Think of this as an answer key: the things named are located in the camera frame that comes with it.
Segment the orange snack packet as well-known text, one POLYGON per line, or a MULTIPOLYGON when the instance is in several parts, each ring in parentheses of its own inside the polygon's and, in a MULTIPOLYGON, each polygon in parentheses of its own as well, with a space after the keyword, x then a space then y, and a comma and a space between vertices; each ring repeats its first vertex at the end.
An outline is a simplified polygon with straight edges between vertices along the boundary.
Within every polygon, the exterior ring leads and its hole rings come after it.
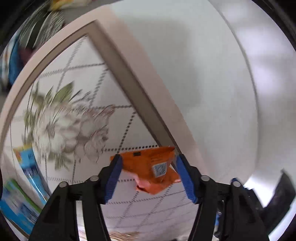
POLYGON ((121 153, 122 168, 131 173, 138 191, 156 195, 179 183, 179 174, 170 167, 176 160, 174 147, 158 147, 121 153))

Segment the blue tube snack packet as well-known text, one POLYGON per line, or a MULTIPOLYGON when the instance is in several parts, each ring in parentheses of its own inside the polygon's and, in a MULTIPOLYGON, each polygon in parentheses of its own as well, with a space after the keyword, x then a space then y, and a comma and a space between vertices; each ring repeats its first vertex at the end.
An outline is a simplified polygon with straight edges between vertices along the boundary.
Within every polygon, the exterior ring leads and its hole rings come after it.
POLYGON ((24 175, 36 190, 42 204, 45 205, 50 196, 44 188, 32 146, 24 145, 13 148, 13 151, 24 175))

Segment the open cardboard box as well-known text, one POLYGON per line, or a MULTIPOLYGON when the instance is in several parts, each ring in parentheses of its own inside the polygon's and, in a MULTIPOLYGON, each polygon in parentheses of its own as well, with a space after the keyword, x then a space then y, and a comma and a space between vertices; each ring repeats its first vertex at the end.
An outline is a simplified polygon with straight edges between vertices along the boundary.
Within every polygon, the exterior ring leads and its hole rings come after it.
POLYGON ((30 235, 41 208, 27 196, 15 179, 9 179, 3 188, 1 211, 8 220, 30 235))

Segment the plaid blanket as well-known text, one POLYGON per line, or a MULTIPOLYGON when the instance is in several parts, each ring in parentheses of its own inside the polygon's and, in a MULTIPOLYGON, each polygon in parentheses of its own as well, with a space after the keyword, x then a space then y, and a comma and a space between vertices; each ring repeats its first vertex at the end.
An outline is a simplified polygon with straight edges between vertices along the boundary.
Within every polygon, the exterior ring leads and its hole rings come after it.
POLYGON ((1 55, 1 91, 8 91, 23 68, 19 54, 19 34, 17 30, 1 55))

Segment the zebra pattern bag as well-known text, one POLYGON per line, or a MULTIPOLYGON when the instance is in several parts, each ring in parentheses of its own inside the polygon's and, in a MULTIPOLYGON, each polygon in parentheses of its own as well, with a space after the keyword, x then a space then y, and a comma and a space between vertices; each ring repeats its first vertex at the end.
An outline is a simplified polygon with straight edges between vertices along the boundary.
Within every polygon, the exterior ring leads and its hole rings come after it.
POLYGON ((64 23, 61 11, 37 10, 21 25, 18 46, 22 49, 39 49, 64 27, 64 23))

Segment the yellow snack bag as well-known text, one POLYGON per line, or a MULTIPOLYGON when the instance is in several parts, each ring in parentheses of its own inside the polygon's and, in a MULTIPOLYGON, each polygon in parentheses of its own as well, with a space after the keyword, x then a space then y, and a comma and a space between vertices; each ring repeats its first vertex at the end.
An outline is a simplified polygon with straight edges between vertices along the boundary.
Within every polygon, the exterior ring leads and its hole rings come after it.
POLYGON ((87 6, 92 0, 52 0, 50 1, 50 10, 58 11, 68 8, 78 8, 81 6, 87 6))

